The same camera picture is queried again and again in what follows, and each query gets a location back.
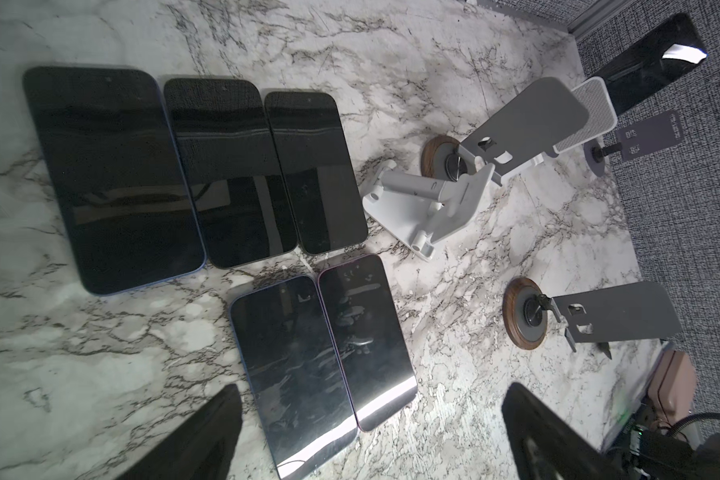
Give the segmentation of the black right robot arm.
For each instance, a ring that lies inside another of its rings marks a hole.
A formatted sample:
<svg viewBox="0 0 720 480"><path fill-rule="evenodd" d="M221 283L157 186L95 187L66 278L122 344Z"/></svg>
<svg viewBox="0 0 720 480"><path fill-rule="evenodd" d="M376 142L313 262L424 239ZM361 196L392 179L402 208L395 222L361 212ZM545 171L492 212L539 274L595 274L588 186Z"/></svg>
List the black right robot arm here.
<svg viewBox="0 0 720 480"><path fill-rule="evenodd" d="M720 479L720 433L692 446L684 431L720 413L691 414L673 425L661 424L647 408L631 415L603 456L629 479Z"/></svg>

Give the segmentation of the black smartphone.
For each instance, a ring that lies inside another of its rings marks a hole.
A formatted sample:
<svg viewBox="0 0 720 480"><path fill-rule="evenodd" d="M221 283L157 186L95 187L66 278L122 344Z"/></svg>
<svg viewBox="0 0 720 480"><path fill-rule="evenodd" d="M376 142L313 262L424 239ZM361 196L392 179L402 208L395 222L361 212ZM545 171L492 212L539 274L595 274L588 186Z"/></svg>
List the black smartphone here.
<svg viewBox="0 0 720 480"><path fill-rule="evenodd" d="M163 95L210 263L232 268L294 250L297 232L256 86L173 78Z"/></svg>
<svg viewBox="0 0 720 480"><path fill-rule="evenodd" d="M315 282L250 292L229 318L277 475L303 479L358 434Z"/></svg>
<svg viewBox="0 0 720 480"><path fill-rule="evenodd" d="M36 66L22 84L84 288L112 295L199 270L206 253L156 80Z"/></svg>
<svg viewBox="0 0 720 480"><path fill-rule="evenodd" d="M337 104L317 91L272 91L264 107L301 248L363 243L368 226Z"/></svg>
<svg viewBox="0 0 720 480"><path fill-rule="evenodd" d="M690 16L678 13L600 68L615 113L621 115L690 73L707 49Z"/></svg>
<svg viewBox="0 0 720 480"><path fill-rule="evenodd" d="M317 286L358 427L369 432L418 393L383 262L359 257L322 272Z"/></svg>

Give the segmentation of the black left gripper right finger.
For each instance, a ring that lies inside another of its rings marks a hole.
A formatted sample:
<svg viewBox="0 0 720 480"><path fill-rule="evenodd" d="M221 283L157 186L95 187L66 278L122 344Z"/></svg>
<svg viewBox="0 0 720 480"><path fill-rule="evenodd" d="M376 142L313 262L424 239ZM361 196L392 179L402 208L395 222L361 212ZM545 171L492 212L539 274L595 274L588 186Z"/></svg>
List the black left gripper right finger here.
<svg viewBox="0 0 720 480"><path fill-rule="evenodd" d="M560 417L519 382L501 407L521 479L625 479Z"/></svg>

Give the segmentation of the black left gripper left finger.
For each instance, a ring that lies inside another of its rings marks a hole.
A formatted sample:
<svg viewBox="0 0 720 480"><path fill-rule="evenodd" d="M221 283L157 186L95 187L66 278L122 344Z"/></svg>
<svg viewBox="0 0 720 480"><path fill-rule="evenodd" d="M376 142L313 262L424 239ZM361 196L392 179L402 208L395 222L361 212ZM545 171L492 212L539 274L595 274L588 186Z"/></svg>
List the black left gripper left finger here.
<svg viewBox="0 0 720 480"><path fill-rule="evenodd" d="M122 479L225 479L242 429L236 385L223 387Z"/></svg>

